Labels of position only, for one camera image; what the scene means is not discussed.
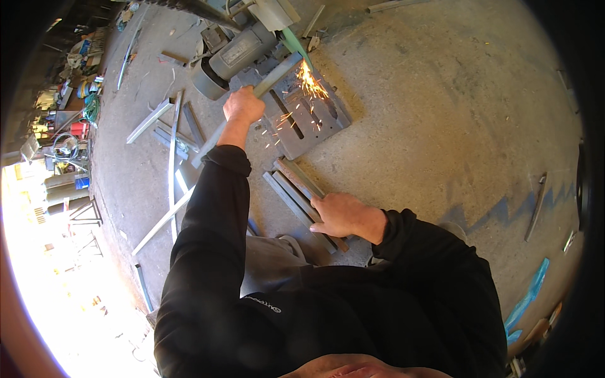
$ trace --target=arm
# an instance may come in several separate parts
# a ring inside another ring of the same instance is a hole
[[[385,271],[394,287],[412,293],[460,362],[463,376],[504,374],[506,339],[500,303],[489,264],[449,231],[419,221],[405,209],[383,211],[368,207],[350,194],[314,198],[324,223],[312,230],[333,236],[354,234],[369,240],[375,257],[391,261]],[[466,344],[473,362],[457,356]]]
[[[210,358],[204,348],[220,343],[217,325],[239,299],[250,201],[250,163],[243,148],[263,109],[251,87],[233,93],[224,107],[225,130],[204,158],[157,316],[155,357],[162,376],[181,375],[200,355]]]

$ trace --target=sleeve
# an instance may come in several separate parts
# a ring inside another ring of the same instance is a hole
[[[452,346],[454,360],[465,360],[457,355],[462,345],[472,351],[474,362],[467,359],[460,367],[463,376],[503,376],[506,336],[487,260],[451,232],[417,220],[409,209],[385,213],[388,223],[383,242],[373,246],[374,256],[392,262],[394,282],[423,303]]]
[[[220,338],[216,329],[238,301],[244,276],[250,162],[231,145],[215,147],[204,160],[157,315],[155,358],[163,377],[186,375],[188,361]]]

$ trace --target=cuff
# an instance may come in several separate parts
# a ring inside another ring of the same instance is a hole
[[[223,168],[242,176],[248,177],[252,171],[250,161],[244,150],[238,146],[221,145],[216,146],[202,158],[202,161],[211,161]]]
[[[382,243],[372,245],[374,257],[394,261],[403,250],[404,244],[410,237],[416,214],[405,209],[401,213],[395,210],[382,210],[387,216],[387,226],[384,228]]]

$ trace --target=printed logo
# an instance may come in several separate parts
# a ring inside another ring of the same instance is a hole
[[[275,306],[273,306],[271,303],[269,303],[267,301],[262,301],[262,300],[260,300],[258,298],[254,298],[254,297],[251,297],[249,295],[246,295],[242,299],[251,299],[251,300],[253,300],[255,302],[258,302],[258,303],[260,303],[262,305],[265,305],[265,306],[269,307],[271,310],[273,310],[273,311],[275,311],[277,313],[281,313],[281,309],[279,307],[275,307]]]

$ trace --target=gray motor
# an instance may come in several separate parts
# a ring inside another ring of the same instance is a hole
[[[277,43],[275,35],[257,22],[212,57],[200,59],[193,68],[191,81],[204,96],[218,100],[229,91],[232,77],[271,51]]]

